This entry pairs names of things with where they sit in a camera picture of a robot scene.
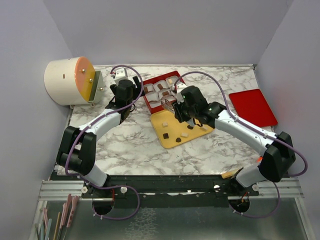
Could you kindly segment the clear and metal tongs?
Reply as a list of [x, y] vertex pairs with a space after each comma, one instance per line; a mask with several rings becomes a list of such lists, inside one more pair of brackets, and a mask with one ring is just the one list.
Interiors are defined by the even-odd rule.
[[173, 102], [163, 98], [160, 100], [161, 101], [161, 106], [169, 111], [170, 113], [172, 113], [174, 115], [174, 117], [180, 122], [180, 123], [187, 123], [189, 126], [191, 127], [194, 127], [196, 125], [196, 122], [193, 118], [189, 118], [189, 119], [186, 119], [185, 117], [180, 117], [176, 114], [175, 112], [175, 108], [174, 106], [172, 105], [173, 102], [175, 102], [175, 100]]

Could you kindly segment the red chocolate box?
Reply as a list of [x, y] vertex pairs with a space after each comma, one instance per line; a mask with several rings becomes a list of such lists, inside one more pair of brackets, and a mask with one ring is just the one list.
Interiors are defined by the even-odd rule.
[[[157, 113], [164, 109], [161, 105], [162, 99], [167, 99], [170, 102], [176, 100], [175, 94], [172, 90], [172, 86], [180, 76], [181, 75], [179, 74], [179, 72], [175, 70], [143, 81], [143, 87], [148, 87], [149, 90], [148, 92], [145, 92], [143, 90], [143, 98], [151, 114]], [[169, 83], [169, 78], [172, 78], [174, 82]], [[160, 90], [158, 88], [158, 84], [161, 84], [163, 86], [163, 89]], [[168, 91], [169, 94], [163, 96], [163, 92], [165, 91]]]

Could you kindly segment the red box lid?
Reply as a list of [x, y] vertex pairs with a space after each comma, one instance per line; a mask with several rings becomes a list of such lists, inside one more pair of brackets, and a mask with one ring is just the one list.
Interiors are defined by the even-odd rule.
[[269, 104], [260, 89], [251, 89], [229, 94], [237, 115], [258, 127], [278, 124]]

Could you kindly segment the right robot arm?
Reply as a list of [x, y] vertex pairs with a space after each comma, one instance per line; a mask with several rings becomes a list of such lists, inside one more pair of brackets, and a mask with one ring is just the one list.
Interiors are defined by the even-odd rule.
[[263, 181], [278, 183], [295, 162], [291, 136], [285, 132], [266, 131], [227, 110], [214, 101], [208, 103], [200, 89], [184, 83], [174, 87], [176, 100], [172, 103], [175, 118], [191, 125], [207, 125], [226, 132], [249, 147], [261, 157], [259, 163], [241, 168], [230, 180], [230, 191], [240, 196], [248, 187]]

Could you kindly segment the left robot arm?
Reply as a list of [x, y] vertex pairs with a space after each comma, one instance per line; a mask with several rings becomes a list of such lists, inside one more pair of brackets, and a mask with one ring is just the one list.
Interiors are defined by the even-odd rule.
[[80, 127], [68, 126], [56, 156], [56, 164], [66, 171], [74, 171], [78, 176], [93, 184], [97, 196], [106, 197], [111, 190], [110, 176], [96, 165], [98, 140], [108, 131], [122, 124], [132, 111], [132, 106], [144, 96], [138, 76], [116, 79], [110, 86], [114, 97], [100, 115]]

